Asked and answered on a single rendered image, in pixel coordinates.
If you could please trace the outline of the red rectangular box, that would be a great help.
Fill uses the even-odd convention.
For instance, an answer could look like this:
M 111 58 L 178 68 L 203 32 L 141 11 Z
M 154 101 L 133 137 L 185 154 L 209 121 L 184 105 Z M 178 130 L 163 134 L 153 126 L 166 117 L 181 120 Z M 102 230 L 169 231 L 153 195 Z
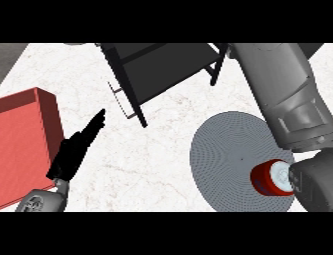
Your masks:
M 0 98 L 0 209 L 54 182 L 46 173 L 64 131 L 57 96 L 31 88 Z

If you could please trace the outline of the black tiered shelf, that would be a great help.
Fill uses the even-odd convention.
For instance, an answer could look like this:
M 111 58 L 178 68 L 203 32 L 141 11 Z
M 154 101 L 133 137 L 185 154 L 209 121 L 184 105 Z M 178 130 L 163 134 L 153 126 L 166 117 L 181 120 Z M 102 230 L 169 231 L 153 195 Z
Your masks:
M 120 88 L 132 105 L 142 127 L 147 120 L 141 104 L 188 79 L 201 70 L 210 74 L 210 84 L 216 84 L 227 43 L 96 43 L 111 67 Z

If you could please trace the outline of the grey round placemat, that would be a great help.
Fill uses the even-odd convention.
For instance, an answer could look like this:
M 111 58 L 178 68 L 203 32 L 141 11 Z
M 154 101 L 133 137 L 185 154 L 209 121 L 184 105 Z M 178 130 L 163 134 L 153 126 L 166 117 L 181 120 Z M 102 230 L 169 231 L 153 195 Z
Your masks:
M 252 169 L 272 159 L 286 166 L 293 153 L 274 140 L 266 121 L 230 111 L 201 124 L 190 150 L 190 166 L 201 196 L 218 212 L 286 212 L 295 197 L 266 196 L 253 187 Z

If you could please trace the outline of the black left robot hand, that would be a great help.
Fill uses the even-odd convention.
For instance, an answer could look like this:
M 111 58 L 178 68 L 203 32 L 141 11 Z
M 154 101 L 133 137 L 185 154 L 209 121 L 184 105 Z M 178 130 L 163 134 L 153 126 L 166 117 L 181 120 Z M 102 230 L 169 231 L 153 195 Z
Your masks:
M 64 181 L 70 181 L 74 178 L 88 149 L 105 126 L 104 120 L 105 110 L 99 110 L 91 118 L 85 129 L 61 141 L 59 151 L 46 174 L 51 180 L 62 179 Z

